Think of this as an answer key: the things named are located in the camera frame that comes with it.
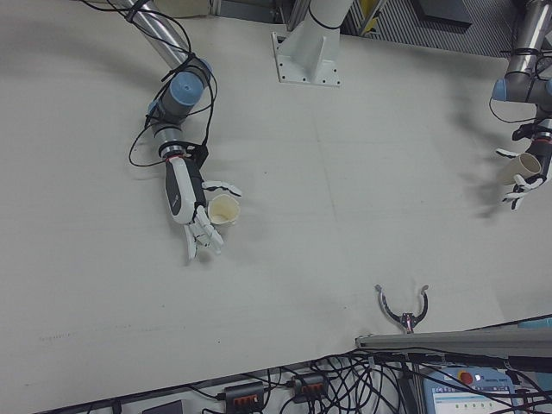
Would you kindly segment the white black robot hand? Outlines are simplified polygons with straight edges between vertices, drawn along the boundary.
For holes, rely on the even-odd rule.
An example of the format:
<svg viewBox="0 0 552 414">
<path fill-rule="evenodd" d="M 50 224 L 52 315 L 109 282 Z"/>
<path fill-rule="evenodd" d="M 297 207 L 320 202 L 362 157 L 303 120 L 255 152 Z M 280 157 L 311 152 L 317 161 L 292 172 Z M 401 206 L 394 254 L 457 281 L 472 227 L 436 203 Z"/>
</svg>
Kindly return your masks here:
<svg viewBox="0 0 552 414">
<path fill-rule="evenodd" d="M 495 153 L 507 158 L 508 163 L 499 171 L 501 185 L 512 185 L 502 202 L 511 210 L 518 210 L 524 198 L 551 181 L 551 141 L 535 139 L 523 153 L 497 148 Z"/>
<path fill-rule="evenodd" d="M 168 207 L 174 222 L 184 228 L 188 260 L 196 257 L 198 247 L 220 254 L 224 240 L 208 216 L 204 193 L 222 190 L 241 197 L 242 191 L 225 181 L 205 181 L 196 162 L 182 155 L 165 159 L 165 166 Z"/>
</svg>

